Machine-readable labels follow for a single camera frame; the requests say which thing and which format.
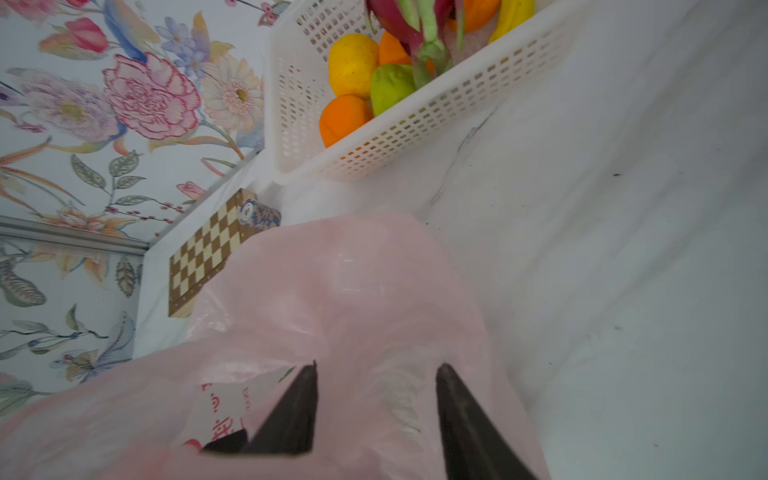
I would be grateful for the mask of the pink plastic bag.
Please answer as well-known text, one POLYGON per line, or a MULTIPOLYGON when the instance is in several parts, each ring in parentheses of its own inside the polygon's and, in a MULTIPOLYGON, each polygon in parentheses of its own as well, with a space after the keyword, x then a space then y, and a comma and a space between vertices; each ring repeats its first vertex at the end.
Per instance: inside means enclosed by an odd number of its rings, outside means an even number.
POLYGON ((1 427, 5 479, 443 479, 438 388, 462 380, 510 454, 504 475, 550 472, 493 356, 480 308, 415 218, 342 216, 256 235, 199 294, 184 343, 24 408, 1 427), (263 434, 315 378, 311 449, 219 455, 186 428, 217 386, 280 372, 206 439, 263 434))

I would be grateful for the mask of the green fruit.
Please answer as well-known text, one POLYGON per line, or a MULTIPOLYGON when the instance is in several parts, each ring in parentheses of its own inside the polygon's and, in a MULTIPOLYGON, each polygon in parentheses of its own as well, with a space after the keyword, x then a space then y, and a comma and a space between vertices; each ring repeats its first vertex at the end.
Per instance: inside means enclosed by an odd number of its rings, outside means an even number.
POLYGON ((411 65, 384 64, 372 75, 370 100, 378 116, 416 91, 411 65))

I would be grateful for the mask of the wooden chessboard box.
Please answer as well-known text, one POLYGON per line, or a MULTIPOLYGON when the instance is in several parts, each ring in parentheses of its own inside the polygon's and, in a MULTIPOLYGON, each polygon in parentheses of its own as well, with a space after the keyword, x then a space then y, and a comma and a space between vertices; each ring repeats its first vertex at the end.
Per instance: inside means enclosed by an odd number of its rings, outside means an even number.
POLYGON ((168 316, 189 317, 202 287, 219 273, 228 257, 251 236, 254 227, 239 220, 254 192, 239 189, 169 258, 168 316))

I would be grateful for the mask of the red dragon fruit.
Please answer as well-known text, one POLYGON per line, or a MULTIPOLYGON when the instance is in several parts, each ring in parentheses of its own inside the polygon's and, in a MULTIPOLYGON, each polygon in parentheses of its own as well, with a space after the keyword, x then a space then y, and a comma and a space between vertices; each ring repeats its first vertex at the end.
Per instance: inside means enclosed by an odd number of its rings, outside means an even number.
POLYGON ((452 68, 452 53, 445 42, 444 30, 454 14, 455 50, 460 52, 465 27, 463 1, 366 0, 363 6, 366 25, 372 26, 374 16, 409 52, 417 89, 452 68))

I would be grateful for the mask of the yellow lemon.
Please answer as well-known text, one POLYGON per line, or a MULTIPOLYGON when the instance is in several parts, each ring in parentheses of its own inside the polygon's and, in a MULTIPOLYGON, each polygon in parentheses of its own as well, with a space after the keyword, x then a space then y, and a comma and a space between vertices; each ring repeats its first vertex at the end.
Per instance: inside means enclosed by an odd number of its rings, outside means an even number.
POLYGON ((329 84, 334 94, 370 98, 371 77, 378 67, 379 45, 373 39, 352 33, 341 37, 328 55, 329 84))

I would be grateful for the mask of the white plastic basket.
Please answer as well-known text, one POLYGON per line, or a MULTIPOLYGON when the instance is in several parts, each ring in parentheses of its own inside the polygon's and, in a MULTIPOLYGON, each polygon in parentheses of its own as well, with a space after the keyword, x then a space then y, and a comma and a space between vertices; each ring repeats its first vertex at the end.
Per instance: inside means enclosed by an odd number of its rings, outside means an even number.
POLYGON ((475 32, 447 73, 334 145, 324 145, 319 119, 335 95, 328 51, 349 33, 382 36, 359 1, 296 1, 270 32, 265 81, 265 148, 275 182, 304 178, 352 182, 409 148, 544 79, 570 53, 591 1, 539 1, 535 15, 490 43, 475 32))

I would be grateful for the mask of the small metal can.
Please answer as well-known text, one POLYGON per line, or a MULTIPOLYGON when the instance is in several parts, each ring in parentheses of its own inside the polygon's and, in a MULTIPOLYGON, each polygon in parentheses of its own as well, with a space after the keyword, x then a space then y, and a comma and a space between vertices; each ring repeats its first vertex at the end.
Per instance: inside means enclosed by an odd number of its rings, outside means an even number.
POLYGON ((279 227, 282 221, 281 213, 258 200, 248 199, 239 208, 239 222, 249 228, 268 230, 279 227))

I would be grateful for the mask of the orange fruit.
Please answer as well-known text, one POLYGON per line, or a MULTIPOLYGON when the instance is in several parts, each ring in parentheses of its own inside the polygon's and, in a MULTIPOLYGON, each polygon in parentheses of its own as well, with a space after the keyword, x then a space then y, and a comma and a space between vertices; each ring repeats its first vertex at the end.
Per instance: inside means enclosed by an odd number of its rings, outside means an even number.
POLYGON ((371 107, 354 95, 342 95, 323 110, 318 126, 325 147, 330 147, 374 118, 371 107))
POLYGON ((379 65, 410 65, 411 58, 401 42, 389 32, 384 31, 379 42, 378 63, 379 65))
POLYGON ((464 32, 472 33, 485 26, 500 9, 500 0, 463 0, 464 32))

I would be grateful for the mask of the yellow banana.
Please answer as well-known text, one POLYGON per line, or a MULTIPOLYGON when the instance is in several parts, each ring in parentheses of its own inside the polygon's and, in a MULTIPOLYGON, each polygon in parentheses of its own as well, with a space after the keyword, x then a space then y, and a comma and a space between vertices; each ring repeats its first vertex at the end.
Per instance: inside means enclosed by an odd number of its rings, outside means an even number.
POLYGON ((495 42, 533 17, 535 11, 534 0, 502 0, 496 28, 489 39, 489 43, 495 42))

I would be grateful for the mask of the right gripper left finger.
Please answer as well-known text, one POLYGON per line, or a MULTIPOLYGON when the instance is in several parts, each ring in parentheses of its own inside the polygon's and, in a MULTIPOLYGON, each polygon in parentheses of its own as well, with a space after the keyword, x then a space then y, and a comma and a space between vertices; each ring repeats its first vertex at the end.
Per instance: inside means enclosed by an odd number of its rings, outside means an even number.
POLYGON ((260 428, 245 429, 206 444, 201 452, 216 455, 303 455, 313 448, 318 407, 317 364, 304 366, 260 428))

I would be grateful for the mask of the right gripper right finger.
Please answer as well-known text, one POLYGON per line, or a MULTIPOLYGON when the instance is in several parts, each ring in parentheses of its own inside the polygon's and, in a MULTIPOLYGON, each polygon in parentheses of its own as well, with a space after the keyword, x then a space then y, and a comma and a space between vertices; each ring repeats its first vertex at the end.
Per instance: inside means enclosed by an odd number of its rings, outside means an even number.
POLYGON ((436 396, 447 479, 536 479, 448 363, 437 369, 436 396))

